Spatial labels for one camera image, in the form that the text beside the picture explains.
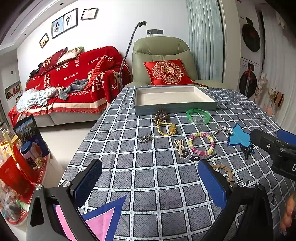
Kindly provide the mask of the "person right hand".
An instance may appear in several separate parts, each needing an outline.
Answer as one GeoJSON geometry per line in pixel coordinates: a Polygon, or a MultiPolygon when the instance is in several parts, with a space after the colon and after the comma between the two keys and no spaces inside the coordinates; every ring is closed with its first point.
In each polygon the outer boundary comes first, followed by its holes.
{"type": "Polygon", "coordinates": [[[292,213],[294,209],[295,209],[295,192],[293,192],[293,194],[287,200],[286,210],[280,222],[280,229],[282,232],[286,232],[287,228],[291,226],[292,220],[293,220],[292,213]]]}

